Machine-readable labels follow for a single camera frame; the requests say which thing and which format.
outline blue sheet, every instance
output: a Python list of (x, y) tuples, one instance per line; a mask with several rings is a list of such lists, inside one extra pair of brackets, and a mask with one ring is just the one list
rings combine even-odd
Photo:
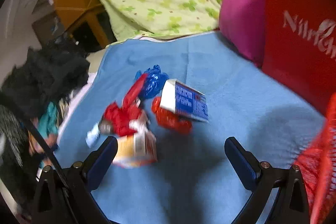
[(159, 162), (136, 169), (112, 165), (92, 192), (106, 216), (118, 223), (231, 223), (250, 192), (225, 156), (225, 139), (235, 136), (258, 160), (288, 168), (322, 127), (324, 118), (307, 102), (237, 55), (219, 33), (169, 43), (127, 40), (109, 47), (74, 111), (56, 152), (62, 167), (99, 147), (103, 137), (87, 147), (87, 131), (110, 102), (121, 104), (138, 70), (155, 64), (206, 94), (209, 123), (194, 122), (192, 134), (181, 136), (157, 126), (152, 99), (145, 101)]

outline red mesh basket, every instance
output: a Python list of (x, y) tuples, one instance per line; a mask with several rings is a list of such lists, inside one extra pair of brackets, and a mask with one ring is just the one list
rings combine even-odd
[(336, 93), (332, 95), (322, 132), (298, 156), (305, 183), (310, 224), (319, 224), (336, 203)]

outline screw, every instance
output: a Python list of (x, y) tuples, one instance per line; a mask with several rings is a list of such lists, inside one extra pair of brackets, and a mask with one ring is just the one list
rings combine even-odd
[(81, 161), (76, 161), (72, 166), (75, 168), (80, 168), (82, 167), (83, 163)]
[(47, 173), (49, 172), (51, 169), (51, 166), (50, 165), (46, 165), (45, 167), (43, 167), (43, 172)]
[(268, 167), (270, 167), (270, 164), (269, 164), (268, 162), (266, 162), (266, 161), (262, 161), (262, 162), (260, 163), (260, 165), (261, 165), (261, 167), (263, 167), (263, 168), (265, 168), (265, 169), (267, 169)]
[(300, 171), (300, 167), (299, 167), (298, 165), (296, 165), (296, 164), (293, 165), (293, 169), (294, 169), (296, 172)]

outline magenta pillow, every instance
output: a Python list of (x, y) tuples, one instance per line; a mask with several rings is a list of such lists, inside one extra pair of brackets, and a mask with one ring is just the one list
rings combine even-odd
[(265, 0), (223, 0), (219, 28), (245, 58), (263, 64)]

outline blue and white box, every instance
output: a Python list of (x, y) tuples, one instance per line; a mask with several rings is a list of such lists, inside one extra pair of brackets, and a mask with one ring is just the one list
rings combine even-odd
[(208, 121), (205, 95), (177, 79), (168, 79), (163, 87), (160, 107), (201, 122)]

